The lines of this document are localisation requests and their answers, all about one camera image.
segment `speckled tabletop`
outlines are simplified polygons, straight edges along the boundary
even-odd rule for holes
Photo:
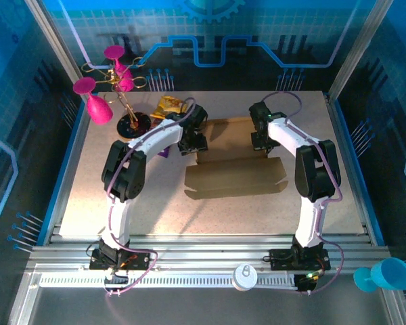
[[[209,119],[249,116],[248,108],[268,91],[195,91],[169,95],[185,99],[195,97],[209,114]],[[319,139],[336,137],[325,100],[320,91],[298,91],[303,110],[292,121]],[[136,112],[151,113],[164,93],[129,93]],[[289,114],[298,108],[297,101],[286,94],[270,97],[272,112]],[[107,218],[107,200],[101,173],[111,144],[119,139],[116,124],[123,114],[120,104],[112,104],[114,117],[107,125],[90,123],[62,220],[62,236],[99,234]],[[287,188],[278,194],[192,200],[184,194],[185,168],[196,164],[196,155],[181,156],[177,146],[168,158],[154,157],[146,167],[146,181],[137,197],[131,218],[132,234],[293,234],[299,221],[300,196],[294,185],[294,157],[278,147],[270,157],[278,156],[287,173]],[[342,202],[330,204],[323,231],[357,234],[363,228],[353,199],[344,164],[338,151],[344,194]]]

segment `white round container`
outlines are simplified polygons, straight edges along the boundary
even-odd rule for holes
[[[233,272],[233,286],[239,291],[248,291],[257,283],[257,272],[251,265],[241,264]]]

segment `pink wine glass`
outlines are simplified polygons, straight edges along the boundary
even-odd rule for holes
[[[79,95],[89,94],[87,112],[95,124],[106,124],[111,121],[113,111],[108,103],[100,97],[92,95],[96,87],[95,79],[91,77],[81,78],[74,84],[74,92]]]
[[[114,61],[114,70],[120,77],[120,81],[116,85],[116,90],[130,91],[134,88],[133,75],[129,69],[127,70],[125,65],[119,62],[119,58],[121,58],[123,54],[125,54],[125,49],[120,45],[109,46],[104,51],[106,58]]]

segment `flattened cardboard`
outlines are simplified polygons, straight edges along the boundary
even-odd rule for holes
[[[280,193],[288,182],[280,158],[254,151],[251,118],[208,121],[208,151],[185,171],[185,194],[193,200]]]

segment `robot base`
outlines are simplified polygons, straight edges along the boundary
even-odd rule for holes
[[[150,263],[149,253],[132,253],[123,249],[116,250],[99,242],[99,248],[94,249],[90,259],[89,269],[115,270],[147,270]]]
[[[321,249],[312,258],[297,259],[292,254],[292,249],[271,249],[268,261],[271,263],[272,271],[316,271],[318,269],[330,270],[331,264],[328,251]]]

